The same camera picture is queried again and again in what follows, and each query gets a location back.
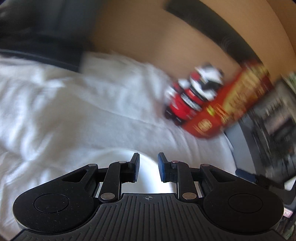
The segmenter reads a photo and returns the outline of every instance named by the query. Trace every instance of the toy robot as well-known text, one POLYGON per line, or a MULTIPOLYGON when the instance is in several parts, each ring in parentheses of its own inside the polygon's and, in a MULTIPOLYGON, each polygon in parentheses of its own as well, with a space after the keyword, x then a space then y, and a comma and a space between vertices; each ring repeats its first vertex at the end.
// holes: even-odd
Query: toy robot
POLYGON ((183 125, 201 111, 206 102, 216 97, 217 90, 223 85, 223 72, 211 64, 196 67, 195 70, 189 80, 180 79, 165 92, 170 101, 165 117, 172 119, 177 126, 183 125))

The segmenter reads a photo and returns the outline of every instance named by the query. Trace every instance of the black tool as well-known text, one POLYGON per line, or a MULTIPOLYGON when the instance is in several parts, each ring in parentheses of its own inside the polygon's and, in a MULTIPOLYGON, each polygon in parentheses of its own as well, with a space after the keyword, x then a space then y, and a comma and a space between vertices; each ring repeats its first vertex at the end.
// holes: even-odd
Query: black tool
POLYGON ((283 203, 269 190, 208 164, 168 162, 159 153, 161 180, 176 183, 177 193, 121 195, 122 183, 137 181, 139 164, 137 153, 109 168, 89 164, 24 192, 13 205, 23 228, 13 240, 284 240, 274 230, 283 203))

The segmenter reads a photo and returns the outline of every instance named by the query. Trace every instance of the red snack bag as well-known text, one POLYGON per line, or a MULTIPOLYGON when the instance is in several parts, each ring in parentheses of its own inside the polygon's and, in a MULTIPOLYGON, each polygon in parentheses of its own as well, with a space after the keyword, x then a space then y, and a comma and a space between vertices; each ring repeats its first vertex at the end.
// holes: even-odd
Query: red snack bag
POLYGON ((208 103, 182 128, 199 138, 211 138, 239 120, 264 94, 273 89, 268 70, 252 62, 242 66, 234 81, 224 86, 215 100, 208 103))

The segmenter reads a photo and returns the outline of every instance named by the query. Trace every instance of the white cloth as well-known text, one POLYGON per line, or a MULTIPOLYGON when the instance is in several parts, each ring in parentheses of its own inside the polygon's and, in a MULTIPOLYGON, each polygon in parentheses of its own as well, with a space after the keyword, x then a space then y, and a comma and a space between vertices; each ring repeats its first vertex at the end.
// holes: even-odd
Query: white cloth
POLYGON ((19 232, 12 205, 24 191, 88 164, 104 148, 129 148, 192 167, 234 173, 226 138, 196 139, 163 117, 168 76, 119 55, 85 55, 82 74, 0 58, 0 235, 19 232))

